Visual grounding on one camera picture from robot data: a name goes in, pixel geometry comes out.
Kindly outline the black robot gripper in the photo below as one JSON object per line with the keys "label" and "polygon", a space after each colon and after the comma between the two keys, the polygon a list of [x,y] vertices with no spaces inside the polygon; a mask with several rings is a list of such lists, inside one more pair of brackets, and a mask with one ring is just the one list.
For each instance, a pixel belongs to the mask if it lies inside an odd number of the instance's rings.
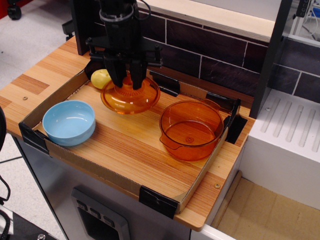
{"label": "black robot gripper", "polygon": [[142,36],[141,22],[135,0],[100,0],[99,18],[104,24],[105,36],[89,37],[85,43],[90,58],[104,61],[112,82],[119,88],[127,76],[129,65],[132,88],[138,90],[146,78],[147,65],[160,67],[162,47]]}

